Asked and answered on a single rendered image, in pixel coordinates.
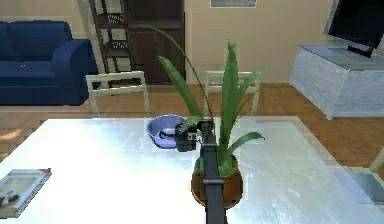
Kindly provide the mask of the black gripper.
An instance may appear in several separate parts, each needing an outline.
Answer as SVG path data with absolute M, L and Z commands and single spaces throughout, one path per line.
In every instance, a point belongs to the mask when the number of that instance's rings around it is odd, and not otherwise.
M 159 137 L 161 139 L 168 139 L 168 138 L 174 138 L 175 135 L 179 136 L 181 134 L 186 133 L 186 129 L 183 127 L 182 123 L 179 123 L 175 126 L 174 129 L 163 129 L 159 132 Z

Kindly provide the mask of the green houseplant in brown pot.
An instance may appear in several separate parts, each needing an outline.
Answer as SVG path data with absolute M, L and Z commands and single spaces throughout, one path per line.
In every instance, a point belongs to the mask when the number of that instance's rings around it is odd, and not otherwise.
M 238 160 L 233 155 L 233 152 L 250 140 L 261 139 L 262 135 L 258 132 L 249 132 L 239 137 L 235 142 L 229 144 L 232 129 L 236 121 L 243 116 L 242 110 L 245 104 L 249 101 L 247 98 L 242 101 L 243 96 L 247 92 L 254 93 L 253 99 L 256 99 L 260 89 L 258 88 L 258 79 L 260 74 L 268 69 L 264 66 L 253 72 L 239 72 L 238 63 L 236 58 L 236 44 L 227 43 L 227 58 L 225 69 L 223 71 L 208 71 L 207 76 L 213 75 L 222 80 L 219 86 L 210 87 L 208 80 L 205 81 L 206 86 L 202 87 L 199 77 L 191 64 L 186 53 L 176 41 L 169 36 L 165 31 L 150 25 L 145 25 L 145 28 L 153 29 L 165 35 L 175 46 L 181 51 L 195 78 L 198 81 L 199 87 L 204 94 L 205 108 L 204 113 L 201 112 L 195 98 L 193 97 L 185 80 L 181 77 L 179 71 L 174 65 L 165 57 L 159 56 L 159 61 L 165 68 L 168 77 L 173 85 L 176 87 L 180 96 L 183 98 L 191 116 L 187 119 L 187 127 L 192 128 L 197 126 L 197 123 L 203 120 L 204 116 L 213 117 L 209 102 L 208 92 L 218 90 L 222 93 L 221 112 L 220 112 L 220 134 L 219 143 L 216 151 L 218 174 L 224 180 L 223 185 L 223 200 L 224 208 L 230 209 L 234 207 L 242 197 L 243 182 L 240 170 L 238 168 Z

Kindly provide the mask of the blue bowl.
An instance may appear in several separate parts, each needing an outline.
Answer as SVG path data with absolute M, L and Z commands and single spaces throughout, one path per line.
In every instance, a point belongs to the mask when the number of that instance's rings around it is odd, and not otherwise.
M 179 152 L 187 152 L 192 150 L 191 144 L 187 141 L 186 133 L 174 138 L 161 139 L 159 132 L 163 129 L 174 129 L 179 123 L 184 123 L 182 116 L 175 114 L 164 114 L 152 119 L 147 125 L 147 134 L 152 142 L 161 149 L 177 149 Z

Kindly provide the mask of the pale green wooden chair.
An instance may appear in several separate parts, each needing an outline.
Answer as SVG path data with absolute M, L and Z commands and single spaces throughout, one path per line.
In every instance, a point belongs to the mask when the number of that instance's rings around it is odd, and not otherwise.
M 384 147 L 368 168 L 344 166 L 344 170 L 351 175 L 370 200 L 384 210 L 384 180 L 378 175 L 378 170 L 383 164 Z
M 96 82 L 102 83 L 102 82 L 109 82 L 109 81 L 121 81 L 121 80 L 133 80 L 133 79 L 139 79 L 140 83 L 135 84 L 133 86 L 128 86 L 128 87 L 121 86 L 121 87 L 111 87 L 111 88 L 102 88 L 102 89 L 93 88 L 93 84 Z M 148 95 L 148 90 L 147 90 L 143 71 L 86 75 L 86 83 L 88 87 L 90 106 L 91 106 L 93 115 L 96 118 L 100 117 L 100 112 L 96 102 L 96 98 L 98 96 L 138 93 L 138 92 L 143 93 L 144 109 L 145 109 L 146 117 L 147 118 L 150 117 L 149 95 Z
M 260 92 L 260 83 L 261 83 L 261 72 L 258 72 L 253 81 L 247 81 L 247 78 L 251 75 L 250 72 L 239 72 L 238 73 L 238 84 L 239 87 L 243 83 L 248 82 L 248 86 L 241 92 L 241 97 L 239 99 L 239 104 L 237 106 L 236 112 L 240 113 L 243 110 L 243 107 L 248 103 L 252 103 L 252 108 L 250 114 L 255 114 L 258 107 L 258 99 Z M 205 77 L 205 94 L 206 97 L 209 97 L 210 93 L 218 93 L 222 91 L 223 87 L 223 71 L 207 71 Z

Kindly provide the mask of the dark brown wooden cupboard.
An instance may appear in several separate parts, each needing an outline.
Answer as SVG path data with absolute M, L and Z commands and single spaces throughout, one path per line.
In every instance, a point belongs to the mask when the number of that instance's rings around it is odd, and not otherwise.
M 171 84 L 159 56 L 167 58 L 185 78 L 185 58 L 161 29 L 185 49 L 184 0 L 122 0 L 127 23 L 130 62 L 133 70 L 144 72 L 147 84 Z

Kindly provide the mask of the dark brown open shelf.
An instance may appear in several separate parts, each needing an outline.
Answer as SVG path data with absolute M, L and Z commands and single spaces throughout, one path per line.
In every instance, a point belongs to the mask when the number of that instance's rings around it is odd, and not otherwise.
M 112 30 L 117 29 L 124 31 L 127 27 L 129 19 L 125 14 L 124 0 L 120 0 L 120 12 L 109 12 L 106 0 L 88 0 L 88 2 L 95 26 L 104 71 L 106 73 L 111 72 L 108 63 L 108 60 L 111 59 L 115 71 L 119 72 L 120 69 L 117 59 L 128 58 L 130 56 L 129 47 L 126 40 L 114 39 Z

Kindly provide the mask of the dark blue sofa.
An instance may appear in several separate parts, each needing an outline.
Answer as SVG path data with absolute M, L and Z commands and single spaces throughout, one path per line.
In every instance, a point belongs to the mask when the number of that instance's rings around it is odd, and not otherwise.
M 0 21 L 0 106 L 79 106 L 98 67 L 65 21 Z

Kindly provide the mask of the white book with picture cover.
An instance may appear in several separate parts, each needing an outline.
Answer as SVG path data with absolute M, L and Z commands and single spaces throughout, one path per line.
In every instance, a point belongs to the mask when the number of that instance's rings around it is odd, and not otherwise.
M 52 175 L 47 169 L 12 169 L 0 180 L 0 219 L 18 218 Z

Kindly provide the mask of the pale grey television stand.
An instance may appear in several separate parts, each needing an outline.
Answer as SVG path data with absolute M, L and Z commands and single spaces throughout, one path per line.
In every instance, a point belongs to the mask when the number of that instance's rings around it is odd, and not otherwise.
M 384 56 L 299 45 L 289 84 L 327 117 L 384 117 Z

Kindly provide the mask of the black flat television set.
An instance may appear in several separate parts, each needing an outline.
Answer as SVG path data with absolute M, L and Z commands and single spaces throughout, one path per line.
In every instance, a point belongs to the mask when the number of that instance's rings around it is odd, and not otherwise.
M 348 51 L 370 58 L 384 37 L 384 0 L 333 0 L 324 33 L 351 42 Z

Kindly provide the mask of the framed wall picture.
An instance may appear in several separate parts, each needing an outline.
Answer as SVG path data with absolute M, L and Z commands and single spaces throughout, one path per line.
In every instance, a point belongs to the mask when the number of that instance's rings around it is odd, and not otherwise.
M 211 8 L 255 8 L 258 0 L 210 0 Z

